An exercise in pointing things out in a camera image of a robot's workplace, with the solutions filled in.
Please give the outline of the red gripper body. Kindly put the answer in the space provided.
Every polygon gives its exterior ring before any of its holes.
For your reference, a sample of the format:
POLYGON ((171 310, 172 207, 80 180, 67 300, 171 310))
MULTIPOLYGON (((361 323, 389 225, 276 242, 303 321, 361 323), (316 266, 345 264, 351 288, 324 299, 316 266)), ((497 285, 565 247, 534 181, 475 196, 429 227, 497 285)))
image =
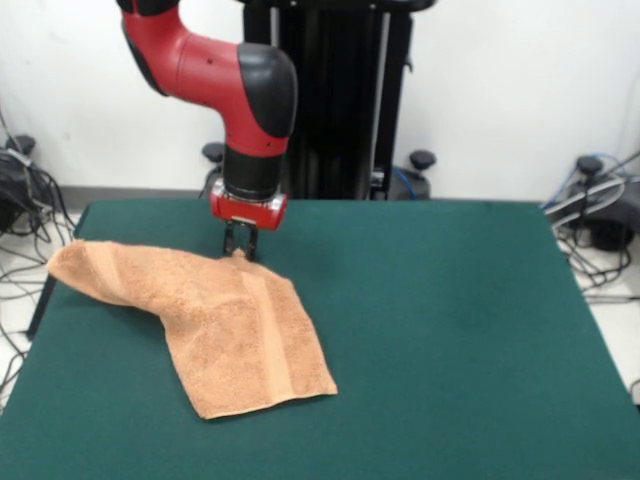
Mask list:
POLYGON ((241 200, 227 192, 222 180, 214 182, 210 193, 211 212, 215 217, 270 231, 275 231, 280 226, 287 200, 284 194, 276 194, 266 202, 241 200))

